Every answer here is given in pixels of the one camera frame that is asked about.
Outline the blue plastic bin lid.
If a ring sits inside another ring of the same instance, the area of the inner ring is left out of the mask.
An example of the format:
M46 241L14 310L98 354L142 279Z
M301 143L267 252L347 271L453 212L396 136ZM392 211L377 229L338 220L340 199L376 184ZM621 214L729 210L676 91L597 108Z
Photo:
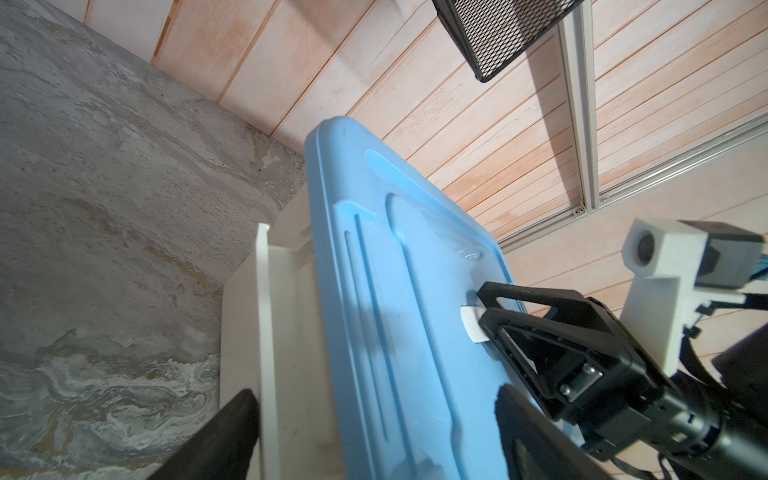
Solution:
M350 479L542 479L505 454L499 390L519 379L461 317L513 277L490 233L359 122L304 143L331 382Z

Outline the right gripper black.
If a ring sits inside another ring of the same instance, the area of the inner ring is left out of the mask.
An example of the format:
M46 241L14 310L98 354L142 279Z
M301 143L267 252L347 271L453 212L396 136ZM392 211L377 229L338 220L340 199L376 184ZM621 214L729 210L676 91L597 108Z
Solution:
M585 450L638 477L620 452L642 443L681 479L764 479L767 414L748 409L696 358L696 328L682 336L683 367L665 374L595 299L568 289L485 282L479 326L541 410L579 427ZM535 317L499 298L543 305Z

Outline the white plastic storage bin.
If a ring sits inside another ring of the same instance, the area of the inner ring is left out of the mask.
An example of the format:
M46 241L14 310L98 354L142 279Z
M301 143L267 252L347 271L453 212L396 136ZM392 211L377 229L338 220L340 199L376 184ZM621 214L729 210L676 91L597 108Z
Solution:
M306 188L258 224L223 290L220 340L219 402L249 389L260 407L247 478L345 478Z

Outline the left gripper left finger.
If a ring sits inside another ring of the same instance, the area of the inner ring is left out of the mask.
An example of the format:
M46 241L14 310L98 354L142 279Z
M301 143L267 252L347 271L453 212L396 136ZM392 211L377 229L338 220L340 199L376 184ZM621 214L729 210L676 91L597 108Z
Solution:
M245 479L260 436L260 405L243 389L149 479Z

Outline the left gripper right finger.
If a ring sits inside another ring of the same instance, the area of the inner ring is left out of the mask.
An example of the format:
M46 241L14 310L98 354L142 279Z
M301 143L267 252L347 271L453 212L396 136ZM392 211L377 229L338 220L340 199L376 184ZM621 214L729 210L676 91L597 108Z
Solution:
M514 386L500 388L494 413L511 479L609 477Z

